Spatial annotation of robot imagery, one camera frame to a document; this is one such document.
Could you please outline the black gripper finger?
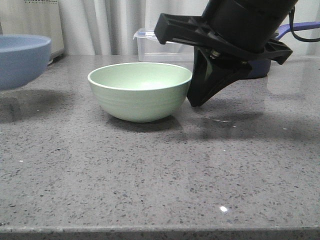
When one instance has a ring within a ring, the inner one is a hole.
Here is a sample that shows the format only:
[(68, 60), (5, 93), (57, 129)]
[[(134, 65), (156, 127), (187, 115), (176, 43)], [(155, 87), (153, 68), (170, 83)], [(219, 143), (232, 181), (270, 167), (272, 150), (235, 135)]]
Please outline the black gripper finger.
[(208, 48), (194, 47), (192, 78), (187, 93), (191, 106), (200, 107), (230, 84), (247, 77), (251, 65), (230, 55), (213, 56)]

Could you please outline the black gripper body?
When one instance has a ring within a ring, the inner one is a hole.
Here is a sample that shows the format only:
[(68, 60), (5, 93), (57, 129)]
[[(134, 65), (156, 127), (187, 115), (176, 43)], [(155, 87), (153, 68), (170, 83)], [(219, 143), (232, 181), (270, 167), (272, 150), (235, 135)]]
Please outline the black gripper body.
[(270, 59), (282, 65), (292, 54), (292, 50), (283, 42), (269, 38), (262, 43), (245, 36), (248, 46), (240, 46), (242, 35), (235, 43), (223, 38), (212, 29), (201, 16), (160, 14), (154, 34), (160, 44), (175, 42), (179, 44), (202, 47), (221, 54), (222, 58), (235, 58), (243, 61)]

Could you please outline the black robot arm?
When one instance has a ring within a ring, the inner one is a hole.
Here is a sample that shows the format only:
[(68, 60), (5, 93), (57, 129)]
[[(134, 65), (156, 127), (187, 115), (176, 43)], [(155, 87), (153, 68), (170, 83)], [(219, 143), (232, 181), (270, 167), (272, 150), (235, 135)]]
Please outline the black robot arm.
[(199, 107), (246, 78), (251, 61), (283, 64), (292, 50), (272, 35), (295, 4), (294, 0), (211, 0), (200, 16), (162, 13), (154, 28), (159, 43), (194, 49), (190, 104)]

